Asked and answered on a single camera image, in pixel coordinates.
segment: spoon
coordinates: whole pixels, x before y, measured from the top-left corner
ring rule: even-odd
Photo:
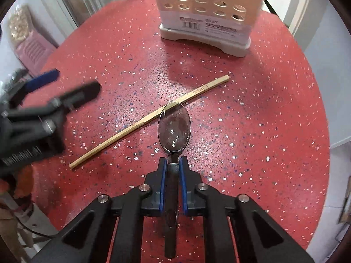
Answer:
[[[165,177],[163,218],[165,224],[165,257],[175,258],[178,218],[178,158],[187,146],[191,124],[186,108],[177,102],[164,107],[158,121],[158,139],[168,155]]]

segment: cable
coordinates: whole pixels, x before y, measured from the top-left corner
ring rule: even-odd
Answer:
[[[19,219],[18,217],[16,217],[15,215],[14,215],[14,217],[17,219],[18,223],[19,223],[25,230],[29,231],[30,233],[36,234],[36,235],[38,235],[38,236],[46,237],[46,238],[48,238],[48,239],[53,239],[53,238],[55,238],[55,236],[53,236],[53,235],[46,235],[46,234],[38,233],[38,232],[36,232],[36,231],[34,231],[34,230],[31,230],[30,228],[26,227],[26,226],[20,221],[20,219]]]

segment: round table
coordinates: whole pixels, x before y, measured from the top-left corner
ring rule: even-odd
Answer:
[[[60,79],[32,94],[44,103],[89,80],[98,99],[68,115],[61,156],[36,163],[34,201],[61,229],[100,194],[127,193],[165,156],[157,122],[128,135],[72,171],[68,164],[162,105],[228,74],[230,80],[186,103],[192,135],[183,155],[205,183],[246,193],[306,248],[328,185],[329,135],[309,64],[277,16],[261,12],[244,58],[159,34],[155,0],[110,3],[74,31],[44,70]],[[160,220],[145,218],[143,262],[163,257]],[[204,262],[202,219],[180,215],[177,262]]]

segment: spoon handle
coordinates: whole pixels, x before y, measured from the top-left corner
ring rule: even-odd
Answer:
[[[179,165],[168,164],[165,178],[165,203],[164,203],[164,222],[165,222],[165,257],[175,258],[177,242],[177,217],[178,217],[178,182]]]

